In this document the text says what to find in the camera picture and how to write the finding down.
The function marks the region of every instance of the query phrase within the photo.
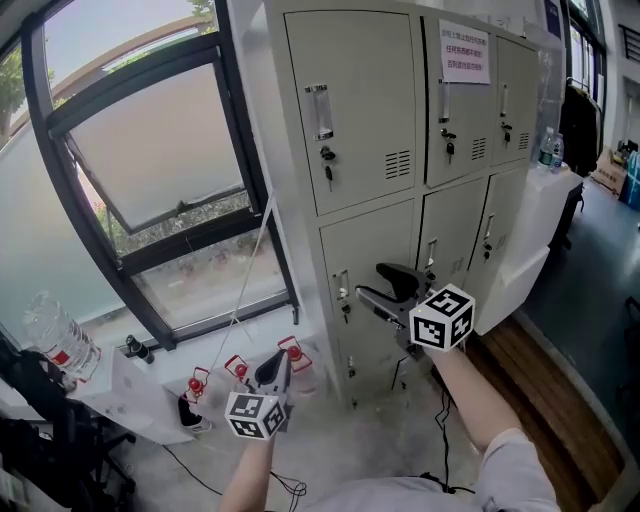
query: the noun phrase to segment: locker vent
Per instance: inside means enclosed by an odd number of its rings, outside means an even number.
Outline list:
[[[487,139],[476,139],[473,141],[473,145],[471,146],[471,160],[479,160],[480,158],[484,158],[484,149],[487,145]]]
[[[462,265],[464,265],[464,256],[451,264],[451,271],[449,275],[452,276],[456,272],[460,272],[462,270]]]
[[[527,149],[528,147],[529,147],[529,134],[521,133],[520,144],[518,144],[518,149]]]
[[[498,240],[498,247],[496,247],[496,249],[500,249],[500,247],[502,247],[506,241],[507,241],[507,235],[506,234],[502,235],[500,237],[500,240]]]
[[[385,155],[385,179],[406,176],[411,172],[411,151],[406,149]]]

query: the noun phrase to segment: locker door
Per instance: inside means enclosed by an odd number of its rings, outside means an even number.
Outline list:
[[[320,230],[342,369],[347,375],[351,357],[356,370],[352,379],[345,377],[349,387],[386,371],[404,355],[395,343],[394,327],[356,299],[355,287],[391,291],[376,272],[376,264],[409,264],[412,216],[413,201],[405,201]],[[346,321],[338,300],[341,287],[348,291],[346,301],[351,307]]]
[[[489,127],[496,111],[495,38],[489,36],[491,84],[443,84],[439,20],[423,18],[422,21],[429,65],[427,186],[435,187],[480,171],[491,163],[493,133]],[[446,151],[449,139],[442,135],[442,130],[456,136],[451,139],[455,148],[451,162]]]
[[[424,200],[418,268],[436,275],[438,286],[462,287],[478,235],[488,178],[434,194]]]
[[[529,159],[538,101],[537,53],[506,39],[497,39],[499,115],[493,165]]]
[[[518,215],[527,168],[518,168],[489,179],[482,222],[478,231],[464,289],[476,299],[480,311],[504,258],[511,228]]]
[[[412,187],[409,17],[314,11],[287,14],[285,20],[318,215]],[[323,147],[336,157],[324,162]]]

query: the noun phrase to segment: locker handle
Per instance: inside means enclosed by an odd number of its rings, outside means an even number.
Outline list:
[[[338,289],[336,300],[344,300],[349,296],[349,271],[341,270],[333,274],[333,280]]]
[[[451,107],[451,91],[449,90],[449,82],[438,79],[438,87],[440,88],[440,123],[449,122],[449,110]]]
[[[436,255],[436,243],[438,243],[438,239],[434,238],[433,240],[431,240],[428,244],[427,247],[429,247],[429,254],[427,255],[427,266],[425,267],[425,270],[428,272],[429,270],[431,270],[431,267],[433,266],[433,264],[435,263],[434,261],[434,256]]]
[[[500,99],[500,117],[507,117],[507,106],[509,104],[509,87],[502,84],[502,98]]]
[[[304,92],[309,97],[309,108],[313,112],[315,134],[313,140],[327,140],[333,137],[333,121],[329,104],[329,88],[326,84],[308,85]]]
[[[491,236],[491,226],[493,225],[493,218],[496,216],[495,213],[489,215],[489,222],[487,222],[487,229],[484,232],[484,239],[486,240]]]

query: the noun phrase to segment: red lid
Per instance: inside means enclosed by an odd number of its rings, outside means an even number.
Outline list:
[[[203,387],[204,386],[202,385],[202,382],[195,377],[191,377],[189,379],[189,389],[191,389],[191,391],[193,391],[194,393],[199,393],[200,391],[202,391]]]
[[[247,365],[246,364],[238,364],[236,366],[236,376],[237,377],[244,377],[245,374],[247,373]]]
[[[292,361],[300,361],[300,359],[302,359],[302,350],[300,350],[300,347],[289,347],[287,352]]]

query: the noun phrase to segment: sky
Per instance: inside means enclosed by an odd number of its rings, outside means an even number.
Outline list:
[[[191,16],[192,10],[188,0],[74,0],[44,25],[51,87],[112,48]],[[25,101],[11,122],[26,110]]]

